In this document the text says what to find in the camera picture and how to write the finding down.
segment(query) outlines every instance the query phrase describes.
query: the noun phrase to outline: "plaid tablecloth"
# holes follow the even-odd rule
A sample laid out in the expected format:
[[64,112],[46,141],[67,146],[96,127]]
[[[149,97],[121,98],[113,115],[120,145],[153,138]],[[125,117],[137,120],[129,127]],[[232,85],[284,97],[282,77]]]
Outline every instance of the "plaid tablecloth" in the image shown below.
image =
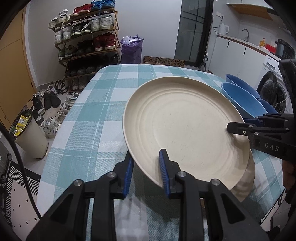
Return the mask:
[[[160,65],[124,64],[101,69],[76,100],[52,144],[37,197],[42,215],[75,179],[95,180],[124,160],[125,104],[140,85],[164,76],[189,77],[218,91],[224,82],[213,74]],[[260,220],[284,189],[281,160],[260,151],[252,152],[255,181],[243,205]],[[135,164],[127,198],[114,204],[118,240],[177,240],[178,206],[178,200],[168,200],[163,190]]]

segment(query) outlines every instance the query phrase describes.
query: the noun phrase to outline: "purple bag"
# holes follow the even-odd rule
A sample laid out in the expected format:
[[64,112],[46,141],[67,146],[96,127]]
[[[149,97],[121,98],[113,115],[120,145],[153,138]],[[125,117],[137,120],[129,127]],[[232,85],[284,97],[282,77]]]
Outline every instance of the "purple bag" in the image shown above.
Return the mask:
[[140,64],[142,56],[142,43],[144,39],[125,36],[121,40],[121,63],[122,64]]

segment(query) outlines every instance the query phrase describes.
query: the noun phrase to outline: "yellow door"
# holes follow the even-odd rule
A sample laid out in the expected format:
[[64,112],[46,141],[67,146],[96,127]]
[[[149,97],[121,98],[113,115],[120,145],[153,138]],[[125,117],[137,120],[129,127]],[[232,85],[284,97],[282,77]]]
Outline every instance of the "yellow door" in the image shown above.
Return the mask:
[[23,12],[17,14],[0,40],[0,120],[6,129],[35,93],[24,55]]

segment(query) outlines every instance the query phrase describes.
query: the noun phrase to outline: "black and white rug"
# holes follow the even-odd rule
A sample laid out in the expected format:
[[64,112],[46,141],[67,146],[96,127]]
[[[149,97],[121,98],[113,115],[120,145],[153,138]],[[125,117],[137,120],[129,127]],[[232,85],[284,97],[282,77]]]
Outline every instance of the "black and white rug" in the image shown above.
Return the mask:
[[[36,203],[41,176],[26,170],[30,191]],[[24,180],[17,163],[11,162],[7,177],[7,197],[5,200],[7,222],[21,240],[25,240],[39,221],[29,200]]]

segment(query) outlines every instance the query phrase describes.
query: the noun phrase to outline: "blue bowl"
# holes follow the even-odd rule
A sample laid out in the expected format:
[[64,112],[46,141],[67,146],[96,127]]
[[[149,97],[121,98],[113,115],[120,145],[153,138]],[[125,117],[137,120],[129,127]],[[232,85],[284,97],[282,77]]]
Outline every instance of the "blue bowl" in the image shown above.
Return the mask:
[[267,114],[263,105],[253,95],[238,85],[224,82],[221,87],[222,94],[230,100],[244,119]]
[[259,101],[269,114],[278,114],[277,110],[271,104],[269,104],[266,100],[259,99]]
[[260,95],[258,94],[258,92],[254,90],[253,87],[248,85],[245,81],[231,74],[227,74],[225,76],[226,76],[226,82],[238,85],[239,87],[242,87],[244,90],[246,90],[251,95],[253,95],[256,99],[260,99]]

